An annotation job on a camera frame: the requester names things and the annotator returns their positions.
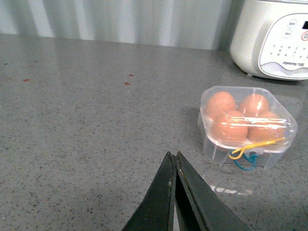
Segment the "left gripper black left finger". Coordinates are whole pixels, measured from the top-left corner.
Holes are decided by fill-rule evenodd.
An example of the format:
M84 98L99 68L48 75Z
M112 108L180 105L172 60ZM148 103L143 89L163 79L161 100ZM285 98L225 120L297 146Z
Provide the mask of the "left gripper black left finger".
M175 156L167 152L143 201L122 230L173 230L176 177Z

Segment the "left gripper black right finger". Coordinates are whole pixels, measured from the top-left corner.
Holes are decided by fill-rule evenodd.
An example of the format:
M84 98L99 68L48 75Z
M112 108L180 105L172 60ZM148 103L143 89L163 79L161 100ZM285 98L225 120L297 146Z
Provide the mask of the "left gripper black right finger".
M181 231L249 231L178 151L176 211Z

